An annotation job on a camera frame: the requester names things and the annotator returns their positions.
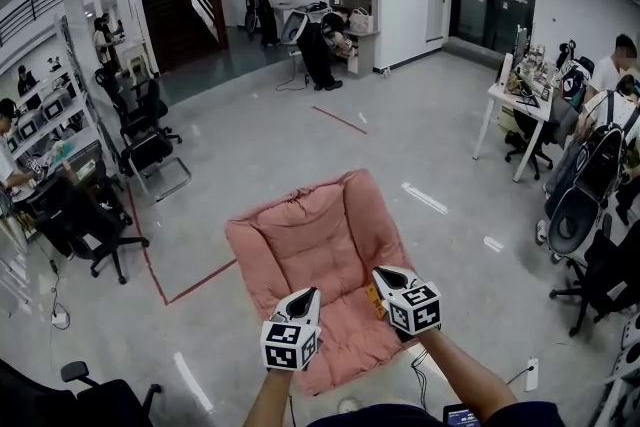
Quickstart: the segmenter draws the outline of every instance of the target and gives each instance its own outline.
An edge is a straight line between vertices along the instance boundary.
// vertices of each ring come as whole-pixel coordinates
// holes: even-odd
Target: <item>white t-shirt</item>
[[[4,185],[13,173],[21,173],[21,171],[16,165],[16,161],[13,160],[7,139],[0,136],[0,182]],[[33,187],[28,183],[14,188],[21,191],[20,200],[26,199],[34,193]]]
[[[603,91],[589,100],[584,108],[589,113],[591,119],[595,121],[593,129],[596,130],[607,124],[607,117],[609,113],[609,100],[607,100],[607,92]],[[633,111],[635,111],[637,105],[627,100],[620,93],[613,94],[613,122],[620,128],[624,128]],[[640,137],[640,118],[633,125],[629,134],[627,135],[627,144],[636,138]]]
[[[611,56],[607,56],[596,64],[589,85],[596,91],[615,91],[622,76],[613,65]]]

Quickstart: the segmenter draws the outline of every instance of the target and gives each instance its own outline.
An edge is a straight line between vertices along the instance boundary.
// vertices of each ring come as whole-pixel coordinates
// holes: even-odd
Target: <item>t-shirt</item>
[[[4,185],[4,183],[13,173],[20,172],[20,169],[16,165],[16,162],[15,160],[13,160],[13,156],[11,155],[11,150],[9,149],[7,139],[0,136],[0,182],[2,182],[2,184]],[[23,192],[23,194],[21,194],[21,197],[23,199],[28,198],[34,192],[33,187],[31,187],[28,183],[14,188],[19,189]]]
[[[606,126],[607,118],[609,114],[609,100],[607,100],[607,91],[598,93],[591,100],[589,100],[584,108],[589,116],[594,120],[593,129],[596,130],[602,126]],[[630,100],[627,100],[620,93],[613,94],[613,122],[620,128],[624,128],[633,111],[637,109],[637,105]],[[637,139],[640,135],[640,118],[633,125],[629,134],[627,135],[627,144],[634,139]]]
[[[596,64],[589,85],[596,91],[615,91],[621,78],[622,75],[616,70],[611,57],[607,56]]]
[[[380,404],[353,413],[323,418],[309,427],[442,427],[422,409],[399,404]],[[564,427],[558,408],[550,402],[521,402],[495,413],[485,427]]]

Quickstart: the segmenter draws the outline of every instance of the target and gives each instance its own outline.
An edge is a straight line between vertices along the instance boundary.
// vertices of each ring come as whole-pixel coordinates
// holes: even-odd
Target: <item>mesh office chair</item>
[[[140,405],[131,387],[117,379],[98,384],[81,361],[62,368],[62,380],[82,381],[90,389],[78,393],[38,384],[0,360],[0,411],[3,425],[19,427],[153,427],[149,411],[162,388],[153,384]]]
[[[586,272],[575,260],[567,261],[567,265],[576,273],[579,286],[566,290],[554,289],[549,293],[551,299],[558,296],[582,298],[578,321],[569,331],[569,336],[575,336],[580,330],[589,305],[598,313],[594,319],[598,323],[609,313],[640,301],[640,221],[633,225],[619,246],[609,240],[610,234],[611,216],[606,214],[602,228],[596,232],[593,244],[585,253]]]
[[[124,285],[127,279],[120,268],[118,247],[139,243],[149,247],[149,241],[144,237],[120,237],[125,223],[98,205],[89,194],[75,188],[65,177],[54,175],[41,183],[28,203],[37,215],[36,229],[42,227],[47,232],[56,233],[51,242],[61,254],[69,256],[74,253],[83,260],[92,260],[91,275],[94,278],[100,274],[97,266],[111,255],[118,281]],[[94,250],[84,240],[88,234],[101,243]]]

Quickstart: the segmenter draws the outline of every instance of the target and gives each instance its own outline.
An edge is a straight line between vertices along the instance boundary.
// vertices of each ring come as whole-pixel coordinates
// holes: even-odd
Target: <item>white bag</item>
[[[373,16],[367,13],[366,9],[361,7],[354,9],[349,22],[351,22],[349,28],[353,32],[373,32]]]

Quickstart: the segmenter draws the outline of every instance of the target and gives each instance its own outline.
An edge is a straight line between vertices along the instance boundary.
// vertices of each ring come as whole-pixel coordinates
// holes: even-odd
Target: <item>black pants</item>
[[[631,180],[627,185],[623,185],[618,189],[618,204],[622,210],[629,210],[636,196],[640,194],[640,178]]]
[[[311,79],[320,87],[333,84],[335,79],[331,75],[331,51],[320,33],[320,25],[307,24],[297,43]]]
[[[258,7],[258,18],[260,19],[260,31],[262,32],[262,44],[269,43],[275,45],[278,42],[278,29],[276,26],[276,16],[269,0],[261,0]]]

